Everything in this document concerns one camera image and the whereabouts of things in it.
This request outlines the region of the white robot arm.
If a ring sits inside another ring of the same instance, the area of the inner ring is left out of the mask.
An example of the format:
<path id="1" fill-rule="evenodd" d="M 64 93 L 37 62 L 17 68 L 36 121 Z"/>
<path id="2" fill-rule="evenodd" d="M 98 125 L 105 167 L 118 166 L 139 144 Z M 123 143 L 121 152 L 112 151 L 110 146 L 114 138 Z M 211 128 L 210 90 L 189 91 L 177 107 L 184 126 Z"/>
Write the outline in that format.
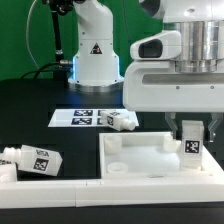
<path id="1" fill-rule="evenodd" d="M 224 117 L 224 0 L 138 0 L 160 19 L 160 33 L 130 47 L 124 76 L 113 50 L 113 15 L 98 0 L 72 0 L 79 49 L 69 85 L 93 92 L 123 87 L 123 105 L 136 112 L 163 112 L 172 131 L 178 112 L 209 113 L 213 140 Z"/>

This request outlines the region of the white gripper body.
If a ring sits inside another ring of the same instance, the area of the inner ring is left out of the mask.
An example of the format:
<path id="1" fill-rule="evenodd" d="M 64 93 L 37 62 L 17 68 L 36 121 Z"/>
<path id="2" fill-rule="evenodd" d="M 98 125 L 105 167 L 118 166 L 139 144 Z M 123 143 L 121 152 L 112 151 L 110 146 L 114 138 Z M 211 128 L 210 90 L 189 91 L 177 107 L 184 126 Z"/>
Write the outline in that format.
<path id="1" fill-rule="evenodd" d="M 133 62 L 123 105 L 136 112 L 224 112 L 224 73 L 176 73 L 169 61 Z"/>

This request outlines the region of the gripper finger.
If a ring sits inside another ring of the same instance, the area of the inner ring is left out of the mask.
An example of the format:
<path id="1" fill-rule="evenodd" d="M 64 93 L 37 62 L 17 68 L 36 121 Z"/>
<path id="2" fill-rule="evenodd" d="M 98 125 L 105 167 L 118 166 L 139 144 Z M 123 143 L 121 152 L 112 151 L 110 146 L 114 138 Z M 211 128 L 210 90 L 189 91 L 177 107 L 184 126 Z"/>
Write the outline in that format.
<path id="1" fill-rule="evenodd" d="M 177 130 L 178 130 L 175 119 L 176 119 L 175 112 L 166 112 L 165 113 L 165 120 L 172 131 L 173 138 L 176 138 L 176 134 L 177 134 Z"/>
<path id="2" fill-rule="evenodd" d="M 213 142 L 216 137 L 216 130 L 220 126 L 223 121 L 222 113 L 212 113 L 211 114 L 211 122 L 208 125 L 209 131 L 209 141 Z"/>

